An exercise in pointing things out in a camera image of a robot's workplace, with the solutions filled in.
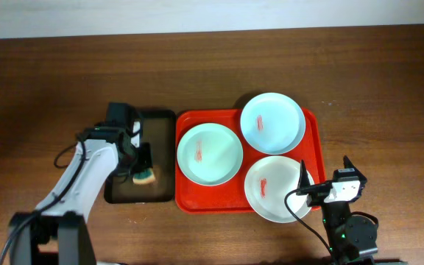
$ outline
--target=pink mark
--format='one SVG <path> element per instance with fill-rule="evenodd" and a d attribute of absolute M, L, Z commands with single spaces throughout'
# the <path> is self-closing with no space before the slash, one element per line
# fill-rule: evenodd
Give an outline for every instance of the pink mark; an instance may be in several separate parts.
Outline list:
<path fill-rule="evenodd" d="M 258 124 L 258 131 L 262 131 L 264 129 L 263 116 L 258 115 L 258 117 L 256 118 L 256 123 Z"/>
<path fill-rule="evenodd" d="M 265 192 L 265 188 L 266 188 L 266 184 L 268 183 L 268 181 L 266 179 L 262 179 L 260 184 L 261 184 L 261 198 L 264 198 L 266 196 L 266 192 Z"/>
<path fill-rule="evenodd" d="M 202 162 L 202 142 L 198 141 L 196 142 L 196 161 Z"/>

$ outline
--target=wood surface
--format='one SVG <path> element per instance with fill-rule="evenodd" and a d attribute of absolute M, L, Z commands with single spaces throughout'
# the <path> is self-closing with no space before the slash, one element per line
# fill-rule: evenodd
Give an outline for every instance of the wood surface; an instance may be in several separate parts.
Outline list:
<path fill-rule="evenodd" d="M 351 208 L 379 218 L 376 258 L 424 264 L 424 25 L 0 40 L 0 251 L 11 216 L 61 176 L 54 156 L 108 102 L 179 113 L 243 107 L 266 91 L 315 114 L 327 176 L 343 155 L 366 174 Z M 320 212 L 305 221 L 324 233 Z M 327 255 L 297 223 L 188 215 L 174 201 L 109 205 L 100 195 L 88 229 L 99 260 L 129 264 Z"/>

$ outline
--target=white background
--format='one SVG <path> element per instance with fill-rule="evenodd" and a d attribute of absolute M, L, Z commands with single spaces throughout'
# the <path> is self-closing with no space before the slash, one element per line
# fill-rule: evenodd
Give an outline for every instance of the white background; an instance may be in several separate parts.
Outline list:
<path fill-rule="evenodd" d="M 0 38 L 424 23 L 424 0 L 0 0 Z"/>

